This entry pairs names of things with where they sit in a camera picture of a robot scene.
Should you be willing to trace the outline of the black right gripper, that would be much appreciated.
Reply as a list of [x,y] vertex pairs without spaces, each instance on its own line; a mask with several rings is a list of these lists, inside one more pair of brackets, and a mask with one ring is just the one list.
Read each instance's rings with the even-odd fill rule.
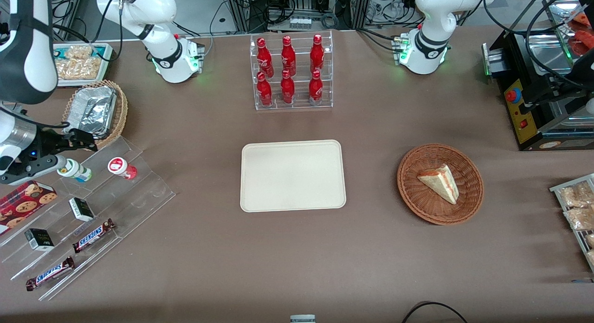
[[98,151],[95,137],[87,131],[70,130],[64,135],[51,128],[36,128],[35,138],[28,147],[28,162],[59,164],[61,160],[57,154],[70,147],[72,150]]

